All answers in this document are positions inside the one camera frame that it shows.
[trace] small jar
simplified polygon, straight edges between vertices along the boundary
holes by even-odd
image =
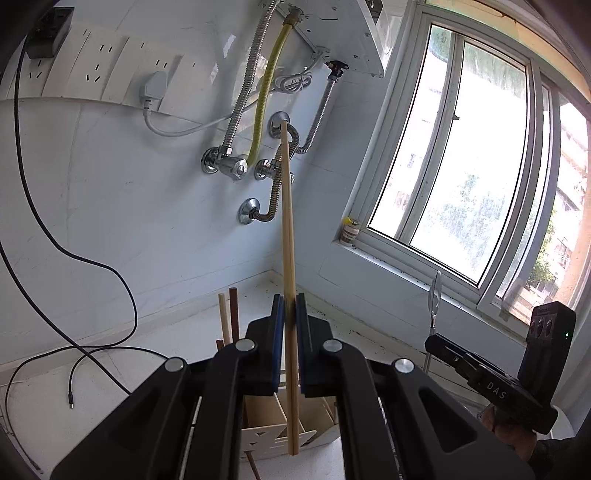
[[[340,230],[339,242],[346,247],[353,246],[353,240],[359,235],[359,222],[352,218],[345,217]]]

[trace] power strip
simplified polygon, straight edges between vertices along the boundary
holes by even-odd
[[[15,52],[0,83],[0,101],[14,98],[18,55]],[[139,37],[72,22],[55,59],[25,57],[21,98],[74,98],[141,109],[139,89],[150,76],[168,74],[168,89],[154,110],[193,122],[205,122],[211,108],[195,85],[210,82],[214,65]]]

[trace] tree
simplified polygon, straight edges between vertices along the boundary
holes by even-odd
[[[554,235],[554,223],[552,222],[554,212],[555,210],[552,211],[552,215],[550,216],[548,229],[546,230],[546,235],[542,242],[538,258],[535,259],[534,268],[531,269],[530,276],[527,278],[527,282],[525,282],[529,287],[536,286],[538,283],[549,283],[554,281],[554,274],[550,270],[550,262],[548,262],[546,252],[546,250],[548,250],[548,245],[552,240],[552,236]]]

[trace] power plug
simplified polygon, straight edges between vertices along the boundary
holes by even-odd
[[[168,88],[168,74],[163,70],[157,70],[146,83],[139,88],[139,99],[162,100]]]
[[[30,59],[52,59],[66,39],[74,7],[54,7],[29,33],[27,55]]]

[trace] dark wooden stick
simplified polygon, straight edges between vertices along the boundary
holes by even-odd
[[[230,324],[232,325],[232,342],[240,340],[240,323],[238,323],[238,289],[230,288]]]

